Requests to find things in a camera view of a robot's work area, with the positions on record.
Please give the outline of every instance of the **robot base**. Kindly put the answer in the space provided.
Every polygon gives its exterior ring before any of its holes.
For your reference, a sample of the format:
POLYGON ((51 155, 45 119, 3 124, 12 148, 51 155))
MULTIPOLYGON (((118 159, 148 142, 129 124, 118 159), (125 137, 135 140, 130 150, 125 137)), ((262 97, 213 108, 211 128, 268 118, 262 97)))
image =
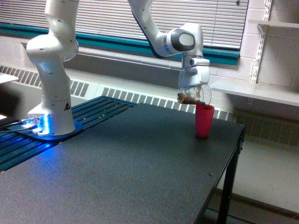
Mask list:
MULTIPOLYGON (((42 140, 42 141, 65 141, 67 139, 70 139, 71 137, 79 134, 83 131, 82 124, 80 122, 74 121, 75 130, 69 134, 64 135, 48 135, 48 136, 39 136, 37 134, 34 134, 30 130, 24 130, 24 131, 18 131, 18 133, 25 135, 29 138, 36 139, 36 140, 42 140)), ((23 128, 22 125, 15 125, 12 127, 9 127, 9 130, 17 130, 23 128)))

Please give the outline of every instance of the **table top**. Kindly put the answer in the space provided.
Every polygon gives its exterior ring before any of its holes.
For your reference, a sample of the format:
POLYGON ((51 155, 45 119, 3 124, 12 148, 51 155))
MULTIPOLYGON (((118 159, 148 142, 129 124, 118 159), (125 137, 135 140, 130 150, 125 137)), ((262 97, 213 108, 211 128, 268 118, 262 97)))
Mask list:
POLYGON ((194 223, 244 129, 194 119, 137 105, 5 171, 1 223, 194 223))

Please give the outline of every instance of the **warning label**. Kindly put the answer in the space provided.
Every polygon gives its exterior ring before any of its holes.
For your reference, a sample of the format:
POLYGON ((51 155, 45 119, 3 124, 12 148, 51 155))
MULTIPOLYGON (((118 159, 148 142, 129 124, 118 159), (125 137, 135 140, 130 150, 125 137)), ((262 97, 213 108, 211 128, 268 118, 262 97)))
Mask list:
POLYGON ((64 107, 64 111, 67 111, 67 110, 69 110, 71 107, 70 107, 70 105, 69 105, 69 102, 66 102, 66 105, 65 105, 65 107, 64 107))

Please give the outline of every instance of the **table leg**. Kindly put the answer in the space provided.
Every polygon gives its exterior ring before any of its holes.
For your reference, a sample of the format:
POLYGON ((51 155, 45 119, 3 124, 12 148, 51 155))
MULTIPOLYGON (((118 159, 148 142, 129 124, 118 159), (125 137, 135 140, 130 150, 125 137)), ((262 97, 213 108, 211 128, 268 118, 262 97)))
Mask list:
POLYGON ((225 224, 228 217, 229 203, 230 203, 230 198, 232 196, 239 153, 240 153, 240 149, 237 148, 235 150, 233 158, 229 162, 228 167, 226 169, 217 224, 225 224))

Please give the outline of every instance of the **radiator vent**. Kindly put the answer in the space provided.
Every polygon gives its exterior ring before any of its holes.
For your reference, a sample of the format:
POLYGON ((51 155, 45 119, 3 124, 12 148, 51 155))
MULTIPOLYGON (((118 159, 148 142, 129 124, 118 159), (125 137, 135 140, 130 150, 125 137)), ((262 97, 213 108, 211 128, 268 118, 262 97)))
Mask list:
MULTIPOLYGON (((145 103, 171 108, 178 111, 195 113, 194 105, 181 105, 174 99, 145 94, 142 92, 105 87, 102 90, 102 95, 138 104, 145 103)), ((299 145, 299 125, 297 123, 290 122, 290 124, 284 124, 283 122, 278 122, 274 119, 264 118, 263 116, 255 114, 253 115, 254 116, 251 116, 251 114, 243 112, 231 113, 223 111, 220 108, 216 108, 213 117, 215 119, 232 121, 245 125, 246 135, 293 146, 299 145)))
MULTIPOLYGON (((19 84, 41 88, 41 79, 36 72, 6 66, 0 66, 0 72, 16 76, 17 78, 19 78, 19 80, 17 80, 16 82, 19 84)), ((81 80, 77 81, 71 78, 70 85, 72 96, 85 98, 90 84, 88 82, 82 82, 81 80)))
POLYGON ((141 92, 134 92, 128 90, 117 90, 114 88, 105 87, 102 91, 102 96, 113 97, 137 104, 150 104, 160 107, 167 107, 178 111, 185 111, 195 113, 194 105, 181 105, 174 99, 159 97, 151 94, 145 94, 141 92))

